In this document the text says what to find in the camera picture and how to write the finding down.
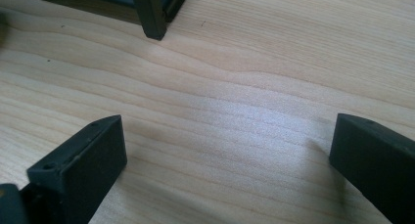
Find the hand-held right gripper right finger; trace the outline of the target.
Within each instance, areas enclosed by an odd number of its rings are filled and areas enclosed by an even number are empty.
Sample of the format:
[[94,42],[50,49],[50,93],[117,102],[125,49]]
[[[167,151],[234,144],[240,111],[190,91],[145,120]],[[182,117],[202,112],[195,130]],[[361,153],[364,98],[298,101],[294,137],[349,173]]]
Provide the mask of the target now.
[[415,141],[340,113],[329,161],[392,224],[415,224]]

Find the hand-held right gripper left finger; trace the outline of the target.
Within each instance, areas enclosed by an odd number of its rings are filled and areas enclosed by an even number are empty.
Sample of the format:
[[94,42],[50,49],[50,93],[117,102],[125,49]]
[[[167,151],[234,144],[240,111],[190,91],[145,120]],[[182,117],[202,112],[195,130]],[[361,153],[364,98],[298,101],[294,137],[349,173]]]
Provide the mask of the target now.
[[96,120],[27,170],[32,224],[88,224],[127,164],[121,117]]

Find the black metal two-tier rack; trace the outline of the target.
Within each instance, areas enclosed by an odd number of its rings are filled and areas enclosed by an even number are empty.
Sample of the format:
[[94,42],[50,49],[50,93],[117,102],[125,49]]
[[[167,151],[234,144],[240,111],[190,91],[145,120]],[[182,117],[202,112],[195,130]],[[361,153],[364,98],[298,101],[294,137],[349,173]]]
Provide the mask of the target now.
[[162,40],[185,0],[44,0],[140,24],[148,38]]

